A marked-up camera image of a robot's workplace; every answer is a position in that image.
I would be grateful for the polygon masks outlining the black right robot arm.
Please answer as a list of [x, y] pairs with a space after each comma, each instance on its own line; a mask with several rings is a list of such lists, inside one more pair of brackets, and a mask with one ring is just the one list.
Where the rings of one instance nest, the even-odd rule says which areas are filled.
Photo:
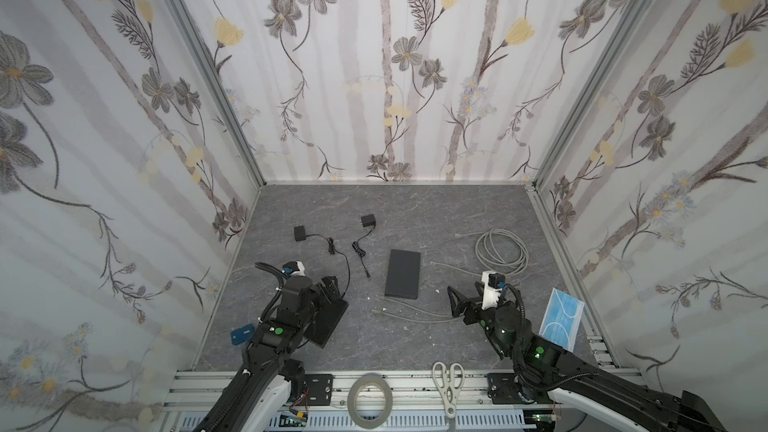
[[447, 289], [451, 315], [478, 324], [492, 349], [511, 361], [513, 389], [534, 403], [548, 400], [580, 410], [621, 431], [723, 431], [701, 397], [675, 396], [632, 383], [593, 366], [533, 332], [521, 293], [505, 284], [497, 304]]

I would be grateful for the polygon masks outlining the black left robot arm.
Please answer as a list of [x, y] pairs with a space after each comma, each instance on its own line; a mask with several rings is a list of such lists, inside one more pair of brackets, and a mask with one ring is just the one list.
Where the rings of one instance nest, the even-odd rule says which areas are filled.
[[305, 341], [322, 346], [348, 303], [335, 276], [315, 282], [303, 264], [254, 267], [275, 277], [278, 289], [243, 345], [242, 364], [197, 431], [264, 431], [275, 414], [307, 392], [305, 369], [292, 354]]

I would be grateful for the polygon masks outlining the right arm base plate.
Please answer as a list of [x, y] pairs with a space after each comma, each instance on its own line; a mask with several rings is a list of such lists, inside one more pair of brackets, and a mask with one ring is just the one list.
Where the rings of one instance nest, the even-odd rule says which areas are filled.
[[489, 373], [487, 395], [493, 405], [535, 404], [537, 393], [522, 384], [513, 373]]

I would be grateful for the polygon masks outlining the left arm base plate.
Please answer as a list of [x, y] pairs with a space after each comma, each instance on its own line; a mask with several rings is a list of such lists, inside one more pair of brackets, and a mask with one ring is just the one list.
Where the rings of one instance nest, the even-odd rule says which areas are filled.
[[291, 380], [288, 404], [292, 407], [329, 406], [331, 404], [334, 375], [308, 374]]

